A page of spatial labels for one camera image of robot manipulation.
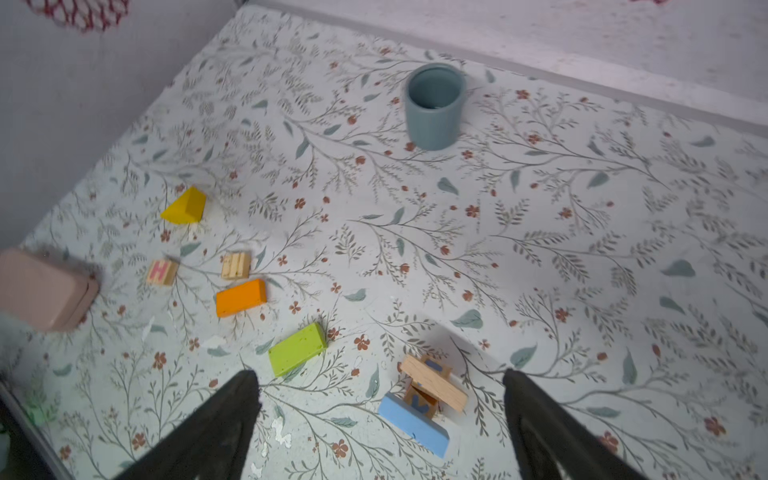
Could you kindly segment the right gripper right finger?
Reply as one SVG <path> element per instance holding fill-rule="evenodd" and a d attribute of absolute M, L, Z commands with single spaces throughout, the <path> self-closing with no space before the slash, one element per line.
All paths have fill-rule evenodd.
<path fill-rule="evenodd" d="M 510 438 L 523 479 L 641 479 L 525 373 L 503 377 Z"/>

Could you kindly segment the wood letter F cube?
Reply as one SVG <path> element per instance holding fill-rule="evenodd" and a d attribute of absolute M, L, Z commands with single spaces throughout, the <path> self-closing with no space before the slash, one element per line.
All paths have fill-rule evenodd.
<path fill-rule="evenodd" d="M 422 355 L 420 362 L 446 380 L 451 376 L 452 368 L 431 355 Z M 439 410 L 439 401 L 421 390 L 414 381 L 411 381 L 408 385 L 408 388 L 405 391 L 404 401 L 418 413 L 429 419 L 432 419 L 435 413 Z"/>

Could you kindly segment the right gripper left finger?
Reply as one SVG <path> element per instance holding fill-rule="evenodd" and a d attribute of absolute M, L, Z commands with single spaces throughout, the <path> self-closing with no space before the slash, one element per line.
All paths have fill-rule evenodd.
<path fill-rule="evenodd" d="M 239 479 L 261 410 L 252 370 L 234 375 L 121 479 Z"/>

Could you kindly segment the orange rectangular block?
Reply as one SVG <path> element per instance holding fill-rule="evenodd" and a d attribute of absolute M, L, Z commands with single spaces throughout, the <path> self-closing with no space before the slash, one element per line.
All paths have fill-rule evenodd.
<path fill-rule="evenodd" d="M 234 316 L 266 302 L 266 283 L 262 279 L 251 280 L 218 292 L 216 315 L 218 318 Z"/>

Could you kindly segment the natural wood long block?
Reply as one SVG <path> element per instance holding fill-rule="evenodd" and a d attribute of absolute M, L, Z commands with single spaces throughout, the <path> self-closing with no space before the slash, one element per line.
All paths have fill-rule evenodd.
<path fill-rule="evenodd" d="M 402 362 L 401 370 L 411 377 L 417 388 L 447 404 L 453 410 L 462 412 L 466 407 L 468 396 L 462 389 L 415 357 L 407 355 Z"/>

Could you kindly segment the green rectangular block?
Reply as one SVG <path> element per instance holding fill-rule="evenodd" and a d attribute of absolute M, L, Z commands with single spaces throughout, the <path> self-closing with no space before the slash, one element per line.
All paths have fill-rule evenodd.
<path fill-rule="evenodd" d="M 312 323 L 284 339 L 268 351 L 273 374 L 282 377 L 327 348 L 326 333 L 319 323 Z"/>

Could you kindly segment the blue rectangular block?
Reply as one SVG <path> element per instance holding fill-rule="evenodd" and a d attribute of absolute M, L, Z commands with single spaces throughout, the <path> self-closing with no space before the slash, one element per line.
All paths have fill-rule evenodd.
<path fill-rule="evenodd" d="M 434 455 L 445 457 L 450 442 L 448 432 L 404 400 L 387 393 L 381 399 L 378 413 Z"/>

